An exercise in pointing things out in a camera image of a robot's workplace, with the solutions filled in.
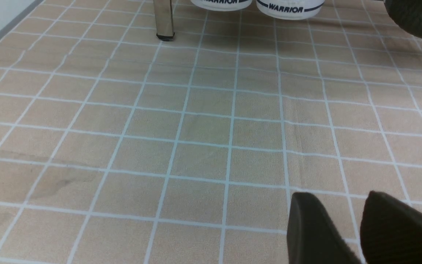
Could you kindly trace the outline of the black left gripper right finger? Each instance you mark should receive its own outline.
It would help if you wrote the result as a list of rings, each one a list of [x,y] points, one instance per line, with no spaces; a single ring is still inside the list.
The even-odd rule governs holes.
[[[368,264],[422,264],[422,212],[385,192],[370,191],[360,244]]]

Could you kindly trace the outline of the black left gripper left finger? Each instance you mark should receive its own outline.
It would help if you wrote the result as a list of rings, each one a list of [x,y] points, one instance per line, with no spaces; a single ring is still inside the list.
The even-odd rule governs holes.
[[[361,263],[312,193],[292,194],[286,240],[290,264]]]

